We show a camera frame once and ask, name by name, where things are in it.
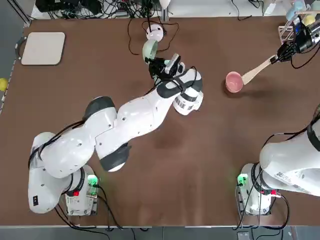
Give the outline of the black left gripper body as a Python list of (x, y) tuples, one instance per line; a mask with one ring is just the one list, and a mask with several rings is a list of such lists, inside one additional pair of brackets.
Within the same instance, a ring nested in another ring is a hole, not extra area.
[(160, 58), (160, 65), (157, 67), (157, 77), (158, 78), (172, 78), (173, 75), (166, 73), (165, 68), (169, 64), (170, 60)]

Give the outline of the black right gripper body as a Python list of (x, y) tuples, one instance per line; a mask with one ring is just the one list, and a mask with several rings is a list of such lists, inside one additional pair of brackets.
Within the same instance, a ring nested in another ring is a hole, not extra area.
[(299, 25), (299, 32), (296, 33), (294, 39), (294, 48), (297, 53), (304, 53), (314, 45), (312, 40), (313, 27), (313, 23), (309, 25), (301, 23)]

